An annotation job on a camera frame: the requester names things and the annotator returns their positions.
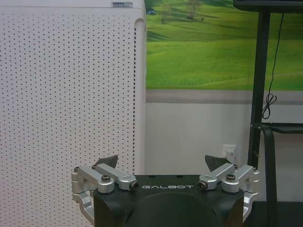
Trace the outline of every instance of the hex bolt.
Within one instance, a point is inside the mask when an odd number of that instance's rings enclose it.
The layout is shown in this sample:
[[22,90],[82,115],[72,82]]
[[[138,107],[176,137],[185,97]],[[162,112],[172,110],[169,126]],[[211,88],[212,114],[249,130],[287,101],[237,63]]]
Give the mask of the hex bolt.
[[110,176],[109,175],[102,175],[101,181],[104,182],[104,183],[110,182]]
[[236,176],[234,174],[227,174],[226,175],[226,179],[228,181],[235,181],[236,180]]
[[129,189],[131,191],[136,191],[138,188],[139,188],[139,184],[136,181],[131,182],[130,185],[129,185]]
[[205,181],[199,181],[199,182],[198,182],[198,187],[199,187],[201,190],[206,191],[207,188],[208,188],[207,182],[205,182]]

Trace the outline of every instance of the black cable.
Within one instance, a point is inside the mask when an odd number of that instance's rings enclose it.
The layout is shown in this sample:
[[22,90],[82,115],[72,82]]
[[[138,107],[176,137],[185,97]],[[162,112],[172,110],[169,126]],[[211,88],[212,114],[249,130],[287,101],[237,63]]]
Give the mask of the black cable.
[[280,28],[279,28],[279,34],[278,34],[278,42],[276,44],[276,53],[275,53],[274,66],[273,66],[272,77],[271,77],[271,81],[270,81],[270,85],[269,85],[268,95],[266,96],[266,104],[265,104],[265,106],[263,108],[263,111],[262,111],[262,118],[263,119],[268,119],[270,117],[270,106],[273,103],[275,103],[276,100],[277,100],[277,96],[271,94],[271,87],[273,85],[274,78],[275,78],[276,57],[277,57],[277,54],[278,54],[278,48],[279,48],[279,44],[280,44],[280,37],[281,37],[281,30],[282,30],[283,19],[284,19],[284,13],[282,14],[281,22],[280,22]]

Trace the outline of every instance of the electrical outlet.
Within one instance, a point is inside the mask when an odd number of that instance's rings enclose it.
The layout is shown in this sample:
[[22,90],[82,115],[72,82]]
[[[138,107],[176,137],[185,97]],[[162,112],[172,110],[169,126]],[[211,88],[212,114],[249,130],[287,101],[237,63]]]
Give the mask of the electrical outlet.
[[236,154],[238,145],[237,144],[223,144],[223,157],[229,160],[231,163],[235,164]]

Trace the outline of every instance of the green grass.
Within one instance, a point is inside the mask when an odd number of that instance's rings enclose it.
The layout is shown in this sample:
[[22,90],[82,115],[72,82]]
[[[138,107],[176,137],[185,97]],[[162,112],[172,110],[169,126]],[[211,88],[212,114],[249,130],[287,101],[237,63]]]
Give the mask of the green grass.
[[[229,0],[209,0],[216,5],[204,4],[192,22],[185,0],[170,1],[165,24],[161,15],[148,16],[147,88],[250,90],[258,15],[234,9]],[[267,82],[279,20],[271,21]],[[302,15],[285,16],[273,89],[303,90],[302,22]]]

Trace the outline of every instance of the perforated white panel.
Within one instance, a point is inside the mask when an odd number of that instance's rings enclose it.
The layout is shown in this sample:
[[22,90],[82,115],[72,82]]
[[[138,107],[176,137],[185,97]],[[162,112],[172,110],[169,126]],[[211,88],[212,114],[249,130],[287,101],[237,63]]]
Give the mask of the perforated white panel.
[[1,227],[89,226],[72,169],[113,154],[140,169],[144,41],[129,10],[0,7]]

